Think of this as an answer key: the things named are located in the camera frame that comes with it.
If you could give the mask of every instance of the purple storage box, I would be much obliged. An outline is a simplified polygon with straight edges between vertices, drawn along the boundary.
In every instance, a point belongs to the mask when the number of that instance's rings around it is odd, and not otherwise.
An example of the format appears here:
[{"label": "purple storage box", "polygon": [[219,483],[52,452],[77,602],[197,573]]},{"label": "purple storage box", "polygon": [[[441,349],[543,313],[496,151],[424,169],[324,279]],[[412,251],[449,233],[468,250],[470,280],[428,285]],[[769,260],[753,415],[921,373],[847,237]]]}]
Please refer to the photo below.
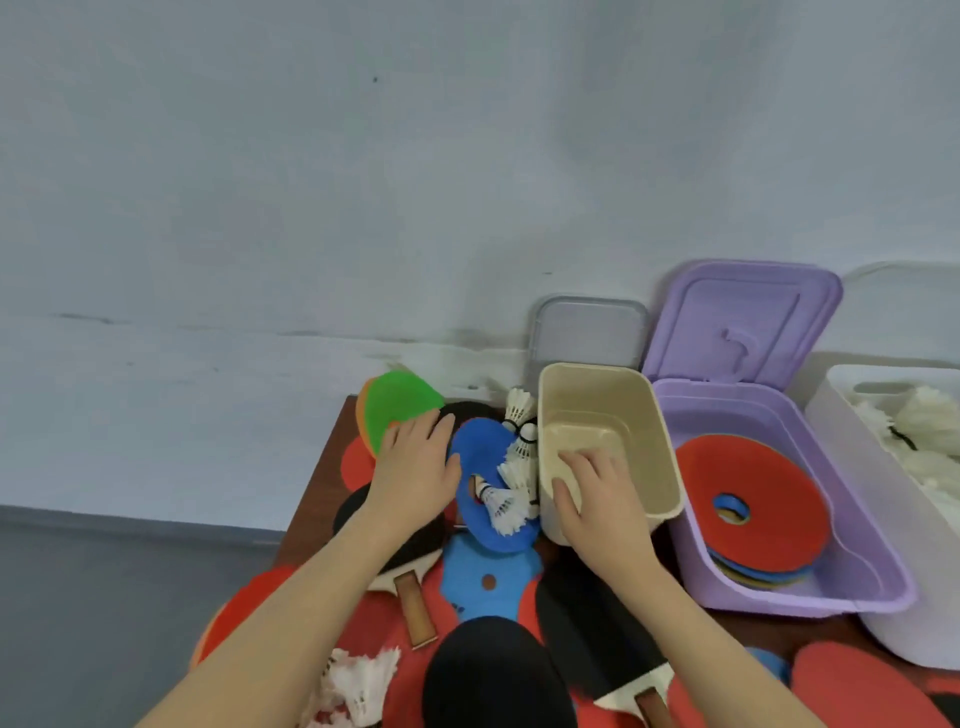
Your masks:
[{"label": "purple storage box", "polygon": [[833,531],[810,576],[766,592],[713,565],[686,507],[670,534],[684,586],[705,607],[821,618],[899,612],[917,598],[899,556],[783,393],[842,297],[833,273],[783,263],[705,261],[671,283],[642,371],[654,382],[674,449],[710,433],[776,449],[816,482]]}]

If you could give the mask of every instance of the hand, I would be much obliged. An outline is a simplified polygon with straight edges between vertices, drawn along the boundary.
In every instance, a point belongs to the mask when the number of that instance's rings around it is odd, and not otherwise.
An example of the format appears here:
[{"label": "hand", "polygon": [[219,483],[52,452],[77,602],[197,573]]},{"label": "hand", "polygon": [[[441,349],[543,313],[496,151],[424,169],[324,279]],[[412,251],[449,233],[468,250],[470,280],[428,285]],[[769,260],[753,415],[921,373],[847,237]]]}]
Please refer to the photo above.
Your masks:
[{"label": "hand", "polygon": [[605,449],[559,453],[580,486],[577,513],[562,478],[553,479],[561,529],[584,563],[614,591],[661,569],[627,464]]},{"label": "hand", "polygon": [[381,527],[396,529],[401,544],[445,509],[460,482],[460,455],[445,460],[454,417],[437,424],[439,416],[432,409],[394,425],[380,443],[363,510]]}]

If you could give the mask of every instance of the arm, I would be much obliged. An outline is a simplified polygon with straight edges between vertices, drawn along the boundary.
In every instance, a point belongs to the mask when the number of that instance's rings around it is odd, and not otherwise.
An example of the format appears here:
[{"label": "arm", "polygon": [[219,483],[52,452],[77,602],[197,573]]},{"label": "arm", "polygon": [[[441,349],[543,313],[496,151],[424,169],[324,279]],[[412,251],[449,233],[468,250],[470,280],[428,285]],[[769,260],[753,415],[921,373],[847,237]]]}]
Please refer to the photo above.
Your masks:
[{"label": "arm", "polygon": [[605,450],[563,452],[583,497],[560,479],[564,535],[657,641],[711,728],[824,728],[779,680],[701,609],[660,565],[626,463]]},{"label": "arm", "polygon": [[380,569],[453,500],[444,462],[453,415],[433,410],[384,435],[367,501],[324,548],[190,672],[141,728],[290,728]]}]

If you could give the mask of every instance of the paddle handle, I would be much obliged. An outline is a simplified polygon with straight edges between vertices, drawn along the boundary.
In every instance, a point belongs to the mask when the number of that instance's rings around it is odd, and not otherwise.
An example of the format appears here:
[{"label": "paddle handle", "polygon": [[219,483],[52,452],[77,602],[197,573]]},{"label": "paddle handle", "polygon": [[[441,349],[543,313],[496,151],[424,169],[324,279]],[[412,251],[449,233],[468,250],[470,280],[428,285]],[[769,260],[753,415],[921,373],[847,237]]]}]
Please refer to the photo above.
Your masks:
[{"label": "paddle handle", "polygon": [[400,597],[400,609],[407,622],[407,634],[410,635],[410,645],[420,649],[437,639],[437,628],[433,625],[430,612],[423,599],[420,589],[420,580],[417,573],[409,570],[394,579],[396,595]]},{"label": "paddle handle", "polygon": [[666,703],[663,702],[656,688],[643,691],[636,695],[634,700],[649,728],[676,728],[673,716],[670,715]]}]

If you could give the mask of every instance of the gray floor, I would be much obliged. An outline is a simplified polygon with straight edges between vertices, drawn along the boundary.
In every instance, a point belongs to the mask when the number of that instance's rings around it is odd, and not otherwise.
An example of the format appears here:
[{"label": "gray floor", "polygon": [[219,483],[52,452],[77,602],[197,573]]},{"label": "gray floor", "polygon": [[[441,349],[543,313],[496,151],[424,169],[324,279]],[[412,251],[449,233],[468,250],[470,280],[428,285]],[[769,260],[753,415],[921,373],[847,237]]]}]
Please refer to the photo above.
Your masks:
[{"label": "gray floor", "polygon": [[4,728],[132,726],[183,676],[213,613],[276,551],[216,528],[72,519],[0,518]]}]

